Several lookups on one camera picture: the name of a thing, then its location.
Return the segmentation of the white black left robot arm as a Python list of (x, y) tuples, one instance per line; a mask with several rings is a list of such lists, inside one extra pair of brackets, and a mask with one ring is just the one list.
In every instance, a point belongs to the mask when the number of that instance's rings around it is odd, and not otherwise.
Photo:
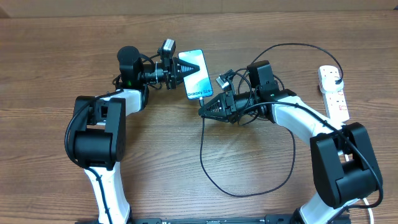
[(190, 88), (188, 76), (206, 72), (202, 50), (180, 52), (163, 46), (160, 62), (133, 46), (117, 53), (120, 74), (113, 81), (116, 90), (100, 96), (79, 96), (73, 117), (65, 131), (69, 159), (84, 169), (95, 193), (99, 217), (96, 223), (132, 223), (132, 210), (123, 189), (121, 161), (126, 149), (126, 117), (142, 111), (149, 100), (149, 88), (156, 83), (174, 89), (180, 83)]

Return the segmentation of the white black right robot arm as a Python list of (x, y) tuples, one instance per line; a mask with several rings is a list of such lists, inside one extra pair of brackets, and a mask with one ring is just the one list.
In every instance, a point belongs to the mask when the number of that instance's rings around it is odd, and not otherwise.
[(216, 80), (223, 92), (202, 104), (198, 114), (235, 123), (256, 111), (310, 146), (315, 195), (292, 215), (266, 215), (266, 223), (350, 223), (345, 211), (378, 206), (384, 195), (382, 175), (366, 128), (333, 121), (291, 90), (280, 90), (267, 60), (247, 70), (249, 92), (235, 93), (230, 70)]

